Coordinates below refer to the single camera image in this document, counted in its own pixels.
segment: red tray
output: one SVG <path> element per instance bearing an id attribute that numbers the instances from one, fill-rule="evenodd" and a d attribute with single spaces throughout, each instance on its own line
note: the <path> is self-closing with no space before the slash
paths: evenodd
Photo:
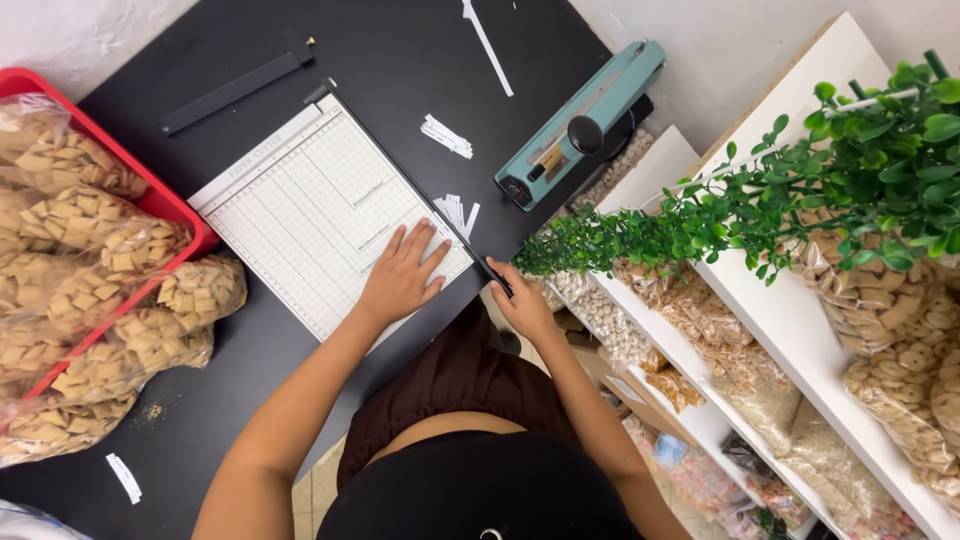
<path id="1" fill-rule="evenodd" d="M 70 114 L 70 127 L 96 140 L 101 146 L 110 150 L 114 156 L 123 161 L 136 174 L 143 177 L 150 184 L 151 189 L 133 201 L 139 209 L 163 219 L 175 221 L 183 226 L 193 229 L 193 242 L 178 256 L 163 267 L 165 272 L 155 274 L 146 283 L 137 289 L 133 295 L 123 303 L 104 324 L 100 325 L 84 338 L 76 347 L 74 347 L 66 356 L 70 358 L 77 356 L 94 343 L 121 315 L 126 313 L 137 302 L 154 289 L 162 280 L 166 272 L 173 270 L 185 260 L 198 258 L 210 251 L 220 238 L 210 229 L 210 226 L 195 212 L 186 201 L 173 192 L 167 184 L 164 184 L 154 173 L 136 158 L 131 156 L 130 152 L 120 146 L 120 143 L 113 139 L 90 119 L 89 116 L 77 109 L 77 106 L 70 103 L 55 88 L 50 86 L 42 77 L 29 69 L 23 67 L 9 67 L 0 69 L 0 98 L 8 97 L 14 94 L 25 92 L 43 92 L 61 104 Z M 46 389 L 57 378 L 57 375 L 63 372 L 70 365 L 69 359 L 58 362 L 47 375 L 37 382 L 33 388 L 24 396 L 24 399 L 36 397 Z"/>

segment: black table surface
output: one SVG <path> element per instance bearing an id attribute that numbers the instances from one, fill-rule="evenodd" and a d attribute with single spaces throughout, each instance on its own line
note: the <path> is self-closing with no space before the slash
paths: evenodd
<path id="1" fill-rule="evenodd" d="M 605 151 L 584 158 L 534 211 L 517 208 L 493 174 L 610 53 L 565 1 L 490 0 L 474 2 L 474 9 L 513 97 L 456 0 L 203 0 L 80 107 L 186 198 L 302 110 L 301 96 L 332 77 L 426 195 L 452 193 L 467 208 L 481 205 L 470 239 L 477 253 L 509 259 L 629 134 L 630 120 L 621 119 Z M 316 40 L 312 64 L 173 137 L 160 132 L 161 116 L 283 54 L 282 34 L 291 28 Z M 428 113 L 472 143 L 472 160 L 420 132 Z M 478 293 L 487 279 L 476 266 L 364 359 L 302 474 L 347 430 L 364 397 Z M 117 430 L 89 450 L 0 471 L 0 498 L 51 512 L 96 540 L 188 538 L 230 443 L 318 345 L 256 275 L 248 272 L 247 280 L 247 305 L 217 323 L 216 353 L 205 369 L 154 377 Z M 109 469 L 111 453 L 137 479 L 140 503 L 131 505 Z"/>

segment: brown skirt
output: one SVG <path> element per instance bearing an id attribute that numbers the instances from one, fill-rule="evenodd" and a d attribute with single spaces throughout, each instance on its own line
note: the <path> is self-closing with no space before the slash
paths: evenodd
<path id="1" fill-rule="evenodd" d="M 473 299 L 353 415 L 337 489 L 401 432 L 447 412 L 486 412 L 580 447 L 553 381 L 536 365 L 503 349 L 486 306 L 480 297 Z"/>

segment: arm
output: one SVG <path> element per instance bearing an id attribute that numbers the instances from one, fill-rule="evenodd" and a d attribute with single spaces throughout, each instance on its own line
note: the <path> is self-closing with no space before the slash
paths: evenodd
<path id="1" fill-rule="evenodd" d="M 507 321 L 540 353 L 584 451 L 611 480 L 637 530 L 647 540 L 689 540 L 690 535 L 660 496 L 634 441 L 554 324 L 540 287 L 524 280 L 510 264 L 492 258 L 487 262 L 514 290 L 514 297 L 508 298 L 499 283 L 491 282 L 493 299 Z"/>
<path id="2" fill-rule="evenodd" d="M 293 539 L 294 479 L 347 378 L 388 326 L 443 285 L 439 277 L 424 287 L 450 248 L 447 240 L 420 263 L 436 231 L 427 223 L 406 240 L 396 230 L 353 310 L 240 432 L 206 492 L 194 540 Z"/>

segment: floor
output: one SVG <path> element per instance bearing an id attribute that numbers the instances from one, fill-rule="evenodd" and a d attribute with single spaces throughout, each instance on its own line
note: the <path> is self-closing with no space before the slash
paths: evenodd
<path id="1" fill-rule="evenodd" d="M 493 323 L 501 330 L 511 330 L 510 324 L 503 318 L 503 314 L 500 313 L 499 308 L 493 302 L 489 289 L 485 288 L 480 296 L 490 311 Z M 523 344 L 520 355 L 537 364 L 540 369 L 546 372 L 546 366 L 543 365 L 540 355 L 534 350 L 530 341 L 522 336 L 520 341 Z M 340 462 L 343 450 L 344 440 L 341 439 L 314 465 L 310 474 L 304 476 L 294 486 L 293 507 L 296 540 L 312 540 L 317 536 L 320 521 L 323 520 L 327 509 L 330 508 L 337 496 L 335 487 L 337 463 Z M 690 532 L 693 540 L 730 540 L 730 536 L 722 528 L 707 523 L 692 504 L 681 500 L 666 479 L 659 479 L 657 484 L 660 487 L 660 494 L 663 495 L 674 514 Z"/>

